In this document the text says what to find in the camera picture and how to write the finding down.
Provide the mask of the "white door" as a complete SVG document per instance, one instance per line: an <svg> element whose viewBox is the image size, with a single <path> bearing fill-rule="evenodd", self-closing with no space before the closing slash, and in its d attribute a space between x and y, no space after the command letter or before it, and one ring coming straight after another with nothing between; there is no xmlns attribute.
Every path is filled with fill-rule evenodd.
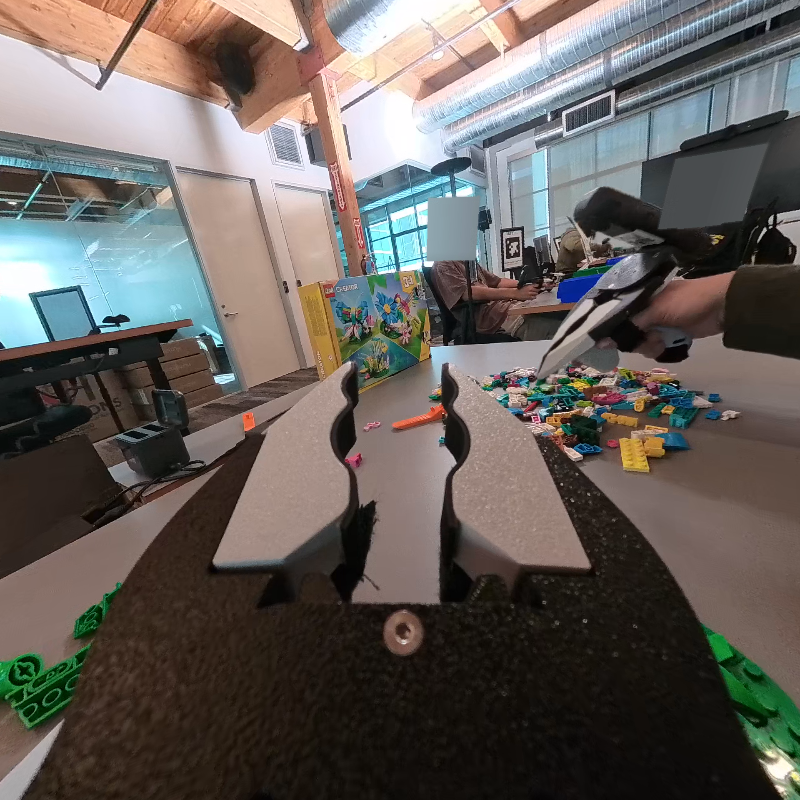
<svg viewBox="0 0 800 800"><path fill-rule="evenodd" d="M344 277L328 192L275 181L273 190L290 260L290 289Z"/></svg>
<svg viewBox="0 0 800 800"><path fill-rule="evenodd" d="M175 184L242 388L304 366L255 181L177 167Z"/></svg>

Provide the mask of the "cluster of small green bricks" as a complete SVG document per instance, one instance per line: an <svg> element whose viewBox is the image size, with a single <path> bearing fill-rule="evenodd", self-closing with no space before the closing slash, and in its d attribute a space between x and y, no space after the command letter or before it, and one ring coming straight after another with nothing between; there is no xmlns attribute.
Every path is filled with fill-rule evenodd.
<svg viewBox="0 0 800 800"><path fill-rule="evenodd" d="M23 653L1 664L1 701L15 713L26 730L33 730L61 714L74 697L88 657L91 639L108 616L123 584L91 605L76 620L73 639L82 644L75 654L52 665L42 655Z"/></svg>

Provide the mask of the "silver air duct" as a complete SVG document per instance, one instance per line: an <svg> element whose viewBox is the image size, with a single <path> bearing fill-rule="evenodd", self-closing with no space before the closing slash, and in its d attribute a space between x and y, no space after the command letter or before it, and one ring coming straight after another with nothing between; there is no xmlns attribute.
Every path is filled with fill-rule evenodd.
<svg viewBox="0 0 800 800"><path fill-rule="evenodd" d="M681 48L667 53L666 46L677 43L674 35L634 37L631 44L623 42L447 125L442 144L455 151L561 110L560 125L536 133L538 143L549 144L578 130L569 117L584 109L578 103L614 90L617 115L647 109L771 58L798 53L798 32L794 9L773 18L768 30L751 26L691 52Z"/></svg>
<svg viewBox="0 0 800 800"><path fill-rule="evenodd" d="M430 134L479 112L630 38L670 33L675 25L724 27L777 9L782 2L602 1L535 35L505 55L416 101L416 128Z"/></svg>
<svg viewBox="0 0 800 800"><path fill-rule="evenodd" d="M435 1L323 1L325 21L342 48L372 55L423 18L435 16Z"/></svg>

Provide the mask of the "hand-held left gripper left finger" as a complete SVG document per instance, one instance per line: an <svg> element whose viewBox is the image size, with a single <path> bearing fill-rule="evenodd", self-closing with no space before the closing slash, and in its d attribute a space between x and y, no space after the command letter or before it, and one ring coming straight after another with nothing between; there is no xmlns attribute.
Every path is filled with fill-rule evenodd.
<svg viewBox="0 0 800 800"><path fill-rule="evenodd" d="M376 503L359 500L355 467L356 366L317 384L263 435L213 556L225 574L267 573L277 595L294 597L312 575L349 603L364 578Z"/></svg>

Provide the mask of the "orange brick separator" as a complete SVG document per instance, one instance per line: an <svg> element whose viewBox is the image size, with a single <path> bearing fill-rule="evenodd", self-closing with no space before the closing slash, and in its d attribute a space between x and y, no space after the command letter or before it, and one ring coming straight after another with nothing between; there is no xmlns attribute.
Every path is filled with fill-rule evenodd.
<svg viewBox="0 0 800 800"><path fill-rule="evenodd" d="M429 423L441 422L444 417L445 409L440 403L438 405L431 406L425 414L408 417L406 419L393 422L392 429L395 431L411 430Z"/></svg>

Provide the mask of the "grey charger dock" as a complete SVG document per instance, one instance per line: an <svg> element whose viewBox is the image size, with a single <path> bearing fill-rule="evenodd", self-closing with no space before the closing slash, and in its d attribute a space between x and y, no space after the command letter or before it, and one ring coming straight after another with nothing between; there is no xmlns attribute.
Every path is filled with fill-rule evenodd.
<svg viewBox="0 0 800 800"><path fill-rule="evenodd" d="M189 415L181 392L153 390L152 399L156 420L115 436L114 442L134 472L160 478L190 463L184 442Z"/></svg>

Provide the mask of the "dark wooden table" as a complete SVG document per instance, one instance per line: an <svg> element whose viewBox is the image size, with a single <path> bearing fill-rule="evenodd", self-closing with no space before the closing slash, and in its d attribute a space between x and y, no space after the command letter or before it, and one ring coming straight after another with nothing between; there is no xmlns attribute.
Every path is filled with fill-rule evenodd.
<svg viewBox="0 0 800 800"><path fill-rule="evenodd" d="M57 396L62 403L66 403L65 394L59 386L61 381L99 375L137 362L145 363L157 390L168 390L170 384L160 363L163 344L180 329L193 324L191 319L186 318L2 349L2 395L41 385L54 385Z"/></svg>

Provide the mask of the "dark brown box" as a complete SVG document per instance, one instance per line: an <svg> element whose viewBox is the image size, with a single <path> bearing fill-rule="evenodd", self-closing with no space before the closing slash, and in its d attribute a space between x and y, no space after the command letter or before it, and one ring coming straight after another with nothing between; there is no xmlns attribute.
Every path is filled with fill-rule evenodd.
<svg viewBox="0 0 800 800"><path fill-rule="evenodd" d="M94 530L91 515L121 491L86 435L1 463L1 577Z"/></svg>

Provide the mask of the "pile of colourful bricks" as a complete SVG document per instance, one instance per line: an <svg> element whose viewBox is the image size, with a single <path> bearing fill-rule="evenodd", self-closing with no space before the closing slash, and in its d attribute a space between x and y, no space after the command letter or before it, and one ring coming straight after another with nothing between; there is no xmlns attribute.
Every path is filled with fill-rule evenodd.
<svg viewBox="0 0 800 800"><path fill-rule="evenodd" d="M730 423L742 416L719 393L690 388L664 366L600 371L571 363L543 378L517 367L466 379L571 462L611 452L630 474L648 474L651 462L690 450L685 432L699 418Z"/></svg>

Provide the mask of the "blue plastic bin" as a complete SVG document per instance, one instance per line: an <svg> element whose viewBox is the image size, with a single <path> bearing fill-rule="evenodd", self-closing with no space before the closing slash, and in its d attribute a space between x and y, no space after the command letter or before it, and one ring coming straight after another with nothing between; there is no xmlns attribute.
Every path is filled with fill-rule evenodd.
<svg viewBox="0 0 800 800"><path fill-rule="evenodd" d="M590 292L613 265L597 265L576 271L557 285L556 297L561 304L577 303Z"/></svg>

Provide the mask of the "large black screen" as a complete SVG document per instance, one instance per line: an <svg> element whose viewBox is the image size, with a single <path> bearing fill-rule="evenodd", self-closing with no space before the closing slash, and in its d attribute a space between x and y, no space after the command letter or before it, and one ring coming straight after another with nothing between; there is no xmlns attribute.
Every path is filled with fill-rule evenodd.
<svg viewBox="0 0 800 800"><path fill-rule="evenodd" d="M799 208L799 121L779 112L686 140L646 161L639 197L667 207L660 230L742 222L754 209Z"/></svg>

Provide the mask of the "green brick leaf build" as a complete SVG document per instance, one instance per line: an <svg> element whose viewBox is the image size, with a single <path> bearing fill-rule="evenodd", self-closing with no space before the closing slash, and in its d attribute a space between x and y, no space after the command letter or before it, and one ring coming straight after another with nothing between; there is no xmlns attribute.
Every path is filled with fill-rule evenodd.
<svg viewBox="0 0 800 800"><path fill-rule="evenodd" d="M799 798L799 710L754 661L707 626L703 632L736 715L781 798Z"/></svg>

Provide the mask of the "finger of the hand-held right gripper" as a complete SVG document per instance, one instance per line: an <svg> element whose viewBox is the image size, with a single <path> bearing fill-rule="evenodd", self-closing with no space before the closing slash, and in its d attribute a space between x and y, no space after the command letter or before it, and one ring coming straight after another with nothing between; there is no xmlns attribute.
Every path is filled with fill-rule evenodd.
<svg viewBox="0 0 800 800"><path fill-rule="evenodd" d="M601 373L612 372L619 364L618 351L599 349L591 332L609 322L618 311L619 298L611 293L585 295L557 329L537 368L537 377L560 374L569 364L587 365Z"/></svg>
<svg viewBox="0 0 800 800"><path fill-rule="evenodd" d="M549 370L560 371L572 363L588 365L599 371L612 371L618 365L618 351L598 348L591 334L606 322L606 316L600 309L573 309L551 341Z"/></svg>

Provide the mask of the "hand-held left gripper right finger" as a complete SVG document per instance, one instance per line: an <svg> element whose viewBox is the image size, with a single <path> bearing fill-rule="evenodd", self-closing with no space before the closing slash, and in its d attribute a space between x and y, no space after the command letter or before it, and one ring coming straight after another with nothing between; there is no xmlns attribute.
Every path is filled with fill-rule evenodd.
<svg viewBox="0 0 800 800"><path fill-rule="evenodd" d="M442 365L445 478L441 600L483 576L508 595L528 575L589 575L592 565L535 437L454 363Z"/></svg>

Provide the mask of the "white wall vent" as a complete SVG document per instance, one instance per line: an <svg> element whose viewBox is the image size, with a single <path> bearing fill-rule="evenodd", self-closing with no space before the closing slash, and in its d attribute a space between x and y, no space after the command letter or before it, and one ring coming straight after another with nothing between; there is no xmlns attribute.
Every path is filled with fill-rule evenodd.
<svg viewBox="0 0 800 800"><path fill-rule="evenodd" d="M298 126L287 121L276 122L265 131L264 137L273 165L290 170L305 170L299 134Z"/></svg>

